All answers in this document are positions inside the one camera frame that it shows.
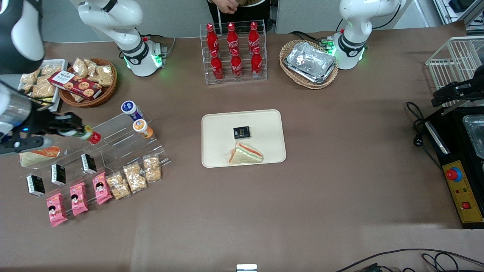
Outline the person's right hand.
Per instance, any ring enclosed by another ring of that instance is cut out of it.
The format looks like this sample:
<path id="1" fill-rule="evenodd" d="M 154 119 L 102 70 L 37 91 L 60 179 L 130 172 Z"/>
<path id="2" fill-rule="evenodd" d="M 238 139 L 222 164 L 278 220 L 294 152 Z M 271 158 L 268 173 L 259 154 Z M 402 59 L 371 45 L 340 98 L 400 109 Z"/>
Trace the person's right hand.
<path id="1" fill-rule="evenodd" d="M 236 0 L 213 0 L 213 3 L 224 14 L 235 14 L 239 3 Z"/>

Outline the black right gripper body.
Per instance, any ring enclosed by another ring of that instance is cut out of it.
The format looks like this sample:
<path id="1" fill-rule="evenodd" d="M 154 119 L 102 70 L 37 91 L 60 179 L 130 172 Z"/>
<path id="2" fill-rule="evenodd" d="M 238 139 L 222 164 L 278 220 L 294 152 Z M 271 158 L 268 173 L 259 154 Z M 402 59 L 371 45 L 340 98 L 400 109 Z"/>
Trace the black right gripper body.
<path id="1" fill-rule="evenodd" d="M 27 138 L 31 135 L 57 135 L 52 127 L 58 114 L 50 111 L 33 111 L 18 127 L 18 136 Z"/>

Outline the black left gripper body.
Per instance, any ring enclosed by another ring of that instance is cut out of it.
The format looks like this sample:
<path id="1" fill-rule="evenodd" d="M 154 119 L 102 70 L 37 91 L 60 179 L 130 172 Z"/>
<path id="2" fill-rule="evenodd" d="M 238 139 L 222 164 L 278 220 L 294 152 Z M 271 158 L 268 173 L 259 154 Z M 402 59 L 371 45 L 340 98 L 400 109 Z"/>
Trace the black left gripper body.
<path id="1" fill-rule="evenodd" d="M 484 76 L 476 76 L 473 79 L 460 82 L 455 85 L 458 92 L 457 99 L 460 100 L 482 100 L 484 98 Z"/>

